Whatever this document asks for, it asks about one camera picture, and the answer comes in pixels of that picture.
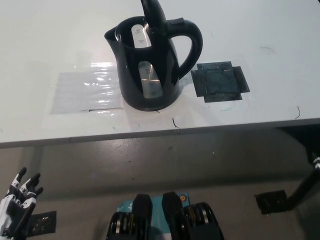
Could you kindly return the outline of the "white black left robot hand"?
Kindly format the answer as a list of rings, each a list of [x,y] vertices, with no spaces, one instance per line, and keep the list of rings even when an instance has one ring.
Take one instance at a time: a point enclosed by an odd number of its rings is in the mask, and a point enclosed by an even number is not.
[[[0,200],[0,238],[2,240],[25,240],[28,237],[32,213],[37,197],[43,188],[36,189],[40,173],[21,184],[27,168],[23,167],[11,182],[4,198]]]

